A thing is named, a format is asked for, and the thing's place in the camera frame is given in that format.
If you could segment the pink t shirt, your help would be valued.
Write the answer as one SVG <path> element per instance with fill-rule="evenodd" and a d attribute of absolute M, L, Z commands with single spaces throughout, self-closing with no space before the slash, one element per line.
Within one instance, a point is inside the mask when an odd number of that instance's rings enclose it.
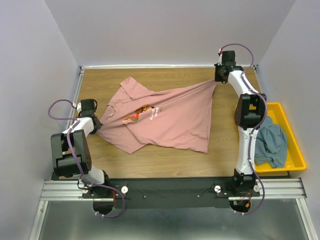
<path fill-rule="evenodd" d="M 152 91 L 128 77 L 109 101 L 97 134 L 128 154 L 146 145 L 207 153 L 216 85 L 207 80 Z"/>

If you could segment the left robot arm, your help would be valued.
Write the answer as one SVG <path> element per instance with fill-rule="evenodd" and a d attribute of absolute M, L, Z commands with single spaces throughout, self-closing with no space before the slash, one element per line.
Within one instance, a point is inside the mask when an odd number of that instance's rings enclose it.
<path fill-rule="evenodd" d="M 107 198 L 112 194 L 110 179 L 105 171 L 94 167 L 87 142 L 88 135 L 101 127 L 95 112 L 98 102 L 89 98 L 74 103 L 65 100 L 78 113 L 69 117 L 71 125 L 61 133 L 50 137 L 53 171 L 56 176 L 77 179 L 84 186 L 79 189 L 96 198 Z"/>

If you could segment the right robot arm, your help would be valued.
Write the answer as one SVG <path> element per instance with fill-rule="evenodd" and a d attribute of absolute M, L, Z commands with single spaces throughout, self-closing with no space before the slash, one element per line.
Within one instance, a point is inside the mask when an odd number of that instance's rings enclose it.
<path fill-rule="evenodd" d="M 233 50 L 219 50 L 219 60 L 214 65 L 216 82 L 229 83 L 238 96 L 234 122 L 238 127 L 238 160 L 231 178 L 230 191 L 243 196 L 254 189 L 257 173 L 254 166 L 255 147 L 259 128 L 267 115 L 267 98 L 251 85 L 245 70 L 236 64 Z"/>

